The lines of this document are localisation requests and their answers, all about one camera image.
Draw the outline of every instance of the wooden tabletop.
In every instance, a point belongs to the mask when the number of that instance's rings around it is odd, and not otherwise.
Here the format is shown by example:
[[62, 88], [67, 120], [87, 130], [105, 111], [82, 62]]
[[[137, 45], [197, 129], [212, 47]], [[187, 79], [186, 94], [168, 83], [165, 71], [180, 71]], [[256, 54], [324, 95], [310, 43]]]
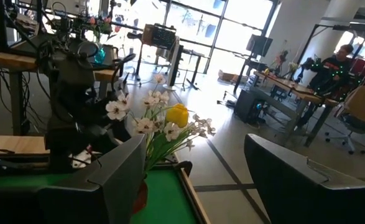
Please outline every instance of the wooden tabletop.
[[0, 136], [0, 149], [15, 153], [49, 153], [45, 150], [44, 138], [35, 136]]
[[[35, 72], [35, 70], [37, 69], [37, 66], [35, 64], [35, 58], [7, 53], [0, 53], [0, 67], [17, 71], [32, 70], [33, 72]], [[110, 82], [112, 76], [112, 70], [95, 71], [96, 81]], [[118, 75], [116, 75], [114, 81], [117, 81], [118, 77], [119, 73]]]
[[[254, 74], [257, 75], [258, 77], [266, 78], [266, 80], [271, 81], [272, 83], [274, 83], [275, 85], [286, 91], [291, 91], [294, 95], [298, 96], [303, 100], [312, 103], [321, 103], [321, 99], [315, 96], [309, 88], [303, 85], [299, 85], [293, 81], [286, 80], [284, 78], [275, 78], [269, 75], [265, 75], [258, 71], [255, 71]], [[326, 99], [325, 104], [328, 106], [336, 106], [338, 105], [338, 102], [332, 99]]]

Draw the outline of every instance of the flower vase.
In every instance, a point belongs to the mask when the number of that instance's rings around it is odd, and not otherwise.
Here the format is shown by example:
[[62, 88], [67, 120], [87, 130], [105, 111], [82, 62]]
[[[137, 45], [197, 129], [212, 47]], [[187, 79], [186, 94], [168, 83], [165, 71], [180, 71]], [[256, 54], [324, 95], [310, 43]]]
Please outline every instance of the flower vase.
[[105, 51], [104, 51], [102, 45], [98, 44], [98, 47], [99, 47], [99, 49], [98, 49], [98, 52], [96, 53], [96, 55], [94, 56], [94, 59], [95, 59], [95, 63], [102, 64], [103, 60], [105, 59]]
[[146, 207], [148, 189], [145, 180], [139, 186], [138, 196], [132, 208], [132, 214], [136, 214]]

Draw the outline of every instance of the floor stripe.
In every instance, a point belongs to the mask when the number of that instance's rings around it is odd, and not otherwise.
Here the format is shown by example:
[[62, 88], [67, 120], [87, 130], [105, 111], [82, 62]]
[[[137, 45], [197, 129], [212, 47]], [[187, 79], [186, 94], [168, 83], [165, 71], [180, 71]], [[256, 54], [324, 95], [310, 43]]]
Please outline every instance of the floor stripe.
[[217, 192], [225, 190], [249, 190], [255, 189], [254, 184], [222, 184], [222, 185], [202, 185], [193, 187], [196, 192]]
[[[179, 103], [182, 103], [181, 98], [178, 96], [178, 94], [176, 92], [173, 91], [173, 95], [176, 97], [176, 99]], [[214, 144], [209, 139], [207, 139], [206, 142], [207, 142], [207, 145], [214, 152], [214, 154], [218, 158], [218, 160], [222, 163], [223, 167], [226, 169], [228, 174], [232, 177], [233, 181], [235, 181], [235, 183], [237, 183], [237, 185], [239, 186], [238, 190], [240, 190], [243, 193], [244, 197], [249, 201], [249, 203], [251, 204], [251, 207], [254, 209], [254, 211], [256, 211], [256, 213], [258, 214], [258, 216], [262, 220], [262, 222], [264, 222], [265, 224], [270, 224], [270, 221], [268, 220], [268, 218], [266, 217], [264, 212], [262, 212], [262, 210], [258, 206], [257, 202], [250, 196], [249, 192], [246, 189], [244, 189], [242, 182], [239, 180], [238, 176], [233, 172], [232, 168], [226, 162], [224, 157], [219, 153], [219, 151], [214, 146]]]

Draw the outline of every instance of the green felt surface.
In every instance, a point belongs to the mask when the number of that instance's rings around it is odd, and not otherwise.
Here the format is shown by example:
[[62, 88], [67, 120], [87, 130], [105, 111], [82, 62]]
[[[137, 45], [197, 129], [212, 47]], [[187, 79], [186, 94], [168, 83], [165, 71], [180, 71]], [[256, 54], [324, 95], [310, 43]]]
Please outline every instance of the green felt surface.
[[146, 208], [131, 218], [131, 223], [196, 223], [177, 175], [172, 170], [153, 170], [146, 178]]
[[[40, 187], [52, 185], [70, 174], [0, 177], [0, 187]], [[196, 223], [188, 199], [174, 170], [152, 170], [146, 178], [147, 206], [131, 218], [137, 223]]]

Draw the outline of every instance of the desk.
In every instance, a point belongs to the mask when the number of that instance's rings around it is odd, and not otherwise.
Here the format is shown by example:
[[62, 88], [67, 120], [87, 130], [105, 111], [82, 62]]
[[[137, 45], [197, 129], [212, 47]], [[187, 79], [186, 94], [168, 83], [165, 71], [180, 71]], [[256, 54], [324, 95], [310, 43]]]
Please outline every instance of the desk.
[[[35, 58], [0, 53], [0, 67], [9, 69], [9, 84], [11, 88], [11, 110], [12, 110], [12, 128], [13, 133], [16, 136], [26, 134], [22, 123], [25, 118], [23, 115], [23, 95], [22, 95], [22, 71], [37, 72], [37, 66], [35, 64]], [[111, 82], [113, 75], [112, 70], [102, 70], [95, 72], [96, 80], [100, 81], [99, 97], [104, 97], [108, 87], [108, 83]]]
[[196, 52], [194, 50], [187, 50], [187, 49], [184, 49], [182, 51], [182, 53], [185, 53], [185, 54], [190, 55], [189, 63], [190, 63], [190, 60], [192, 59], [192, 56], [196, 56], [197, 57], [195, 71], [193, 72], [192, 80], [187, 79], [187, 81], [190, 84], [190, 86], [192, 86], [195, 90], [198, 90], [199, 88], [195, 85], [196, 75], [197, 75], [197, 70], [199, 69], [200, 60], [201, 60], [202, 57], [205, 57], [205, 55], [204, 54], [201, 54], [199, 52]]
[[[41, 154], [44, 149], [43, 137], [0, 136], [0, 148], [15, 150], [17, 153]], [[47, 174], [36, 176], [0, 177], [0, 186], [51, 185], [66, 178], [68, 174]], [[148, 203], [131, 218], [131, 223], [196, 223], [200, 218], [210, 221], [182, 169], [151, 170], [146, 178], [149, 188]]]
[[[321, 98], [313, 95], [311, 91], [302, 85], [298, 85], [290, 80], [285, 80], [283, 78], [274, 78], [270, 77], [268, 75], [264, 75], [261, 72], [255, 71], [254, 72], [256, 78], [253, 81], [252, 87], [250, 87], [250, 91], [252, 91], [257, 97], [261, 98], [262, 100], [265, 100], [268, 104], [273, 106], [274, 108], [281, 111], [283, 114], [287, 115], [291, 120], [287, 123], [285, 127], [285, 136], [284, 136], [284, 143], [287, 142], [289, 137], [293, 134], [294, 128], [297, 125], [298, 119], [301, 118], [303, 111], [305, 107], [308, 105], [308, 103], [321, 103]], [[285, 106], [281, 102], [273, 99], [273, 97], [269, 96], [267, 93], [264, 93], [262, 90], [258, 89], [256, 87], [256, 83], [258, 81], [258, 78], [263, 78], [268, 80], [269, 82], [272, 82], [273, 84], [277, 85], [281, 89], [284, 89], [286, 91], [289, 91], [296, 95], [297, 97], [301, 98], [300, 104], [297, 106], [296, 110], [290, 109], [288, 106]], [[309, 146], [316, 135], [318, 134], [320, 128], [323, 126], [323, 123], [326, 121], [327, 117], [331, 113], [331, 110], [333, 107], [338, 105], [338, 102], [331, 99], [325, 100], [325, 109], [323, 110], [321, 116], [319, 117], [319, 120], [316, 122], [316, 125], [313, 127], [311, 132], [307, 134], [307, 140], [305, 141], [305, 146]], [[283, 124], [281, 121], [279, 121], [275, 116], [268, 114], [270, 117], [274, 118], [276, 121], [278, 121], [280, 124]]]

